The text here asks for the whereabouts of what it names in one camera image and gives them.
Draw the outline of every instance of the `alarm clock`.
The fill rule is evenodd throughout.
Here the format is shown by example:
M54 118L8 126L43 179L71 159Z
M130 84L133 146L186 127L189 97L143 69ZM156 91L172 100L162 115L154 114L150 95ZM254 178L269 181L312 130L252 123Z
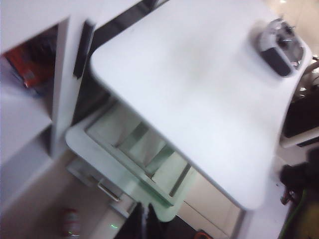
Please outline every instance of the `alarm clock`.
M294 27L281 18L271 21L260 34L258 48L262 58L282 77L296 72L304 55Z

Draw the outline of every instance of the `shelf compartment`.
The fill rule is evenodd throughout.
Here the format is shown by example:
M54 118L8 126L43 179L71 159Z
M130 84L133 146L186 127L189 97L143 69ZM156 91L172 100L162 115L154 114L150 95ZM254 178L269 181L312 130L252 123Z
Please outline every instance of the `shelf compartment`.
M51 124L57 26L5 52L1 65L1 164Z
M1 165L1 203L8 208L34 177L43 172L52 160L48 154L49 129L26 144Z

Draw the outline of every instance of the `green cable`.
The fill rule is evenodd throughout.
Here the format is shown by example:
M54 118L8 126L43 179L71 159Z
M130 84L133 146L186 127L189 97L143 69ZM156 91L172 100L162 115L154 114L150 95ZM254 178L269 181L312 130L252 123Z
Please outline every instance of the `green cable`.
M301 197L301 200L298 204L298 206L296 207L296 209L294 210L294 212L289 216L289 218L287 219L286 223L283 226L283 229L281 230L278 239L282 239L286 233L286 230L288 228L288 226L290 225L291 221L293 220L293 218L295 217L295 215L298 213L298 211L300 210L300 207L302 206L302 204L304 203L304 200L306 199L306 194L307 191L306 189L303 190L303 196Z

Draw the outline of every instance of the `cabinet handle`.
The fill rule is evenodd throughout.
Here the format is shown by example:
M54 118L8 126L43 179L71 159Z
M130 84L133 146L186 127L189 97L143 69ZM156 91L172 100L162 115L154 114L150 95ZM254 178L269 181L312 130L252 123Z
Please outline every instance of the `cabinet handle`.
M110 198L112 198L115 202L119 202L121 199L117 197L113 192L111 192L108 188L106 188L102 183L103 183L103 179L99 181L98 188L101 189Z
M86 20L83 25L82 35L80 39L78 54L76 56L76 61L74 65L73 75L77 79L81 78L84 72L86 60L88 58L93 33L94 33L95 24L91 21Z

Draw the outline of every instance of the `black handle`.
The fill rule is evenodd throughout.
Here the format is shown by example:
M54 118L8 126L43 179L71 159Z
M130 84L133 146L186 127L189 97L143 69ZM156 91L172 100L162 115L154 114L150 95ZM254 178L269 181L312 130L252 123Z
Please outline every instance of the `black handle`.
M92 24L89 20L86 20L83 24L81 40L73 71L73 75L76 76L77 79L82 77L84 72L84 67L92 42L94 27L95 24Z

